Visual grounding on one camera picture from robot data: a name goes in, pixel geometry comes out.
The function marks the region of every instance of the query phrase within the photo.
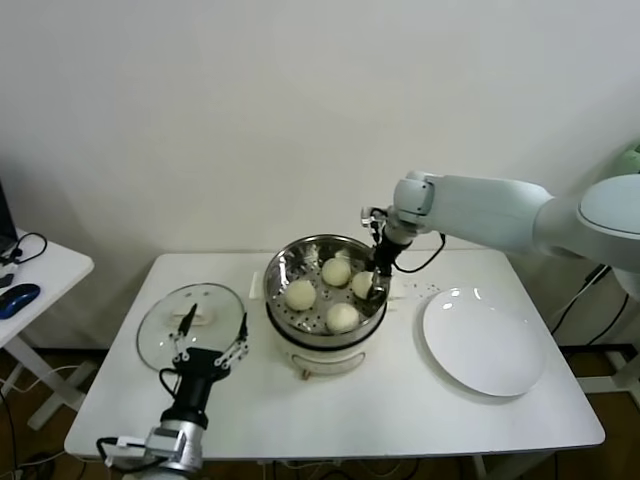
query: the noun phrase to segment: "blue mouse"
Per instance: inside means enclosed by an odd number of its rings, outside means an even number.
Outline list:
[[[0,295],[0,320],[13,317],[38,295],[40,287],[33,283],[23,283],[10,288]]]

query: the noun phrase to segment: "stainless steel steamer basket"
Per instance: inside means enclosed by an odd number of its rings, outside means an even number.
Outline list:
[[[368,338],[380,325],[386,311],[387,296],[374,302],[356,297],[350,282],[342,288],[326,285],[321,278],[325,261],[344,258],[352,276],[365,270],[371,249],[353,238],[338,235],[314,235],[287,245],[269,262],[264,276],[264,298],[275,329],[298,346],[318,351],[336,351],[353,347]],[[284,292],[294,280],[310,280],[316,289],[316,302],[306,311],[287,307]],[[346,302],[359,313],[358,326],[346,333],[334,334],[326,327],[327,310]]]

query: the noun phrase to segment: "white wall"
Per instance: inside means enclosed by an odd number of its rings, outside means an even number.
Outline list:
[[[32,337],[107,345],[160,252],[362,236],[360,206],[413,168],[575,187],[640,134],[638,18],[635,0],[4,2],[0,176],[23,228],[96,262]],[[541,309],[569,296],[528,262]]]

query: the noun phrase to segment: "floor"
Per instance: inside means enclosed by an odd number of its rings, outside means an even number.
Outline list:
[[[85,359],[99,363],[99,355],[73,353],[64,355],[44,355],[54,367],[79,364]],[[570,359],[570,365],[576,375],[608,375],[611,368],[607,360],[597,354],[575,355]],[[0,378],[6,378],[15,362],[4,351],[0,352]],[[34,378],[25,372],[20,377],[18,387],[27,388]],[[91,379],[83,386],[88,389]],[[16,428],[16,443],[18,445],[18,463],[29,461],[29,457],[38,452],[55,454],[62,451],[64,438],[69,430],[74,412],[63,408],[40,432],[33,432],[27,427],[29,416],[39,404],[48,397],[49,390],[39,384],[28,393],[12,391],[8,396],[11,415]],[[599,447],[563,451],[539,465],[525,475],[524,480],[622,480],[640,478],[640,413],[633,401],[626,394],[604,394],[590,396],[598,417],[606,431],[607,440]],[[0,408],[0,480],[12,465],[12,449],[9,422],[4,408]],[[487,464],[499,461],[500,456],[491,457]],[[109,474],[101,463],[83,464],[78,459],[62,454],[49,468],[55,465],[51,480],[117,480],[118,474]],[[267,465],[264,468],[252,462],[218,462],[205,466],[200,480],[361,480],[385,478],[386,480],[473,480],[476,478],[470,459],[415,459],[398,461],[349,461],[339,466],[339,472],[334,465]],[[44,472],[36,476],[34,470],[27,470],[23,480],[45,478]]]

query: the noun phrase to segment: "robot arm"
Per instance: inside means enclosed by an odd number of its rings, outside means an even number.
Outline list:
[[[609,265],[640,299],[640,175],[604,180],[580,195],[554,198],[515,180],[410,172],[386,211],[363,210],[380,232],[373,255],[374,289],[385,288],[395,258],[430,231],[497,250],[585,257]]]

